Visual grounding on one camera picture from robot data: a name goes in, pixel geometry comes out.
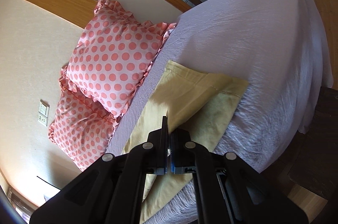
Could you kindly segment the small pink polka-dot pillow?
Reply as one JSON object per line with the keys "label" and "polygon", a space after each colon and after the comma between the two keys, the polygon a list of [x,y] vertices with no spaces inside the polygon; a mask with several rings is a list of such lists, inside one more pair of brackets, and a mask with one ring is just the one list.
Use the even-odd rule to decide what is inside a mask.
{"label": "small pink polka-dot pillow", "polygon": [[65,68],[72,92],[123,116],[176,24],[138,22],[118,1],[98,0]]}

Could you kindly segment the khaki pants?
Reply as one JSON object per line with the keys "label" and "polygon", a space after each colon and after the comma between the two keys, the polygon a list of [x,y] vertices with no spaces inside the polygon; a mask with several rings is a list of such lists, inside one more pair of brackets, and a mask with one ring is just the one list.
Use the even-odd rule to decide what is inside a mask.
{"label": "khaki pants", "polygon": [[192,141],[214,151],[248,85],[239,78],[198,72],[168,61],[123,153],[144,143],[149,132],[161,127],[163,116],[168,118],[169,132],[182,127]]}

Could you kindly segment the window with dark frame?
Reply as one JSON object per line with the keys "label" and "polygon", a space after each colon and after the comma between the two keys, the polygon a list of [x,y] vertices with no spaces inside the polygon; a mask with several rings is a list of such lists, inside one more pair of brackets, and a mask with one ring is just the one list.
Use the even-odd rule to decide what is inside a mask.
{"label": "window with dark frame", "polygon": [[6,196],[21,218],[26,223],[30,223],[31,216],[38,209],[38,206],[26,199],[11,186],[6,190]]}

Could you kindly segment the large pink polka-dot pillow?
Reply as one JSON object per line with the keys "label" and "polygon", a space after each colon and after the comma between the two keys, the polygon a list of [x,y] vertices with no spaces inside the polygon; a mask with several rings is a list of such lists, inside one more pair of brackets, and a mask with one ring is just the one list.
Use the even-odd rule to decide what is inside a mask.
{"label": "large pink polka-dot pillow", "polygon": [[67,77],[67,68],[60,71],[61,96],[48,138],[84,171],[106,152],[119,119],[86,97]]}

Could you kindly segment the white light switch panel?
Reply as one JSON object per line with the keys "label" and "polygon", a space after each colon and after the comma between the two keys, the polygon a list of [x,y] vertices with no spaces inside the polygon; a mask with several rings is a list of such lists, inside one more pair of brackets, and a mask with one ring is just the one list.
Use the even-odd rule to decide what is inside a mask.
{"label": "white light switch panel", "polygon": [[47,102],[43,101],[43,100],[40,100],[40,103],[39,103],[39,113],[44,115],[45,117],[48,117],[49,116],[49,109],[50,109],[50,106]]}

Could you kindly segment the white wall socket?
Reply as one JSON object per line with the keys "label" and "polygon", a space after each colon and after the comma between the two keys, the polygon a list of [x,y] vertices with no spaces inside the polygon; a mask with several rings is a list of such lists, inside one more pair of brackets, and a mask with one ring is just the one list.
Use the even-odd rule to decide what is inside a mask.
{"label": "white wall socket", "polygon": [[40,112],[38,113],[38,122],[41,123],[45,127],[48,126],[48,118]]}

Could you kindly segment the lavender bed sheet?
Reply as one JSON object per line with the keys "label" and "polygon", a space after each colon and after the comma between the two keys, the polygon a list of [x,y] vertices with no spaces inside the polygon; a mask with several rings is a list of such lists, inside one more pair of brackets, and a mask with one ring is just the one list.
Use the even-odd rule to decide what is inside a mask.
{"label": "lavender bed sheet", "polygon": [[207,0],[182,14],[108,145],[120,155],[164,67],[244,79],[249,86],[216,147],[256,171],[306,132],[321,87],[333,86],[328,42],[314,0]]}

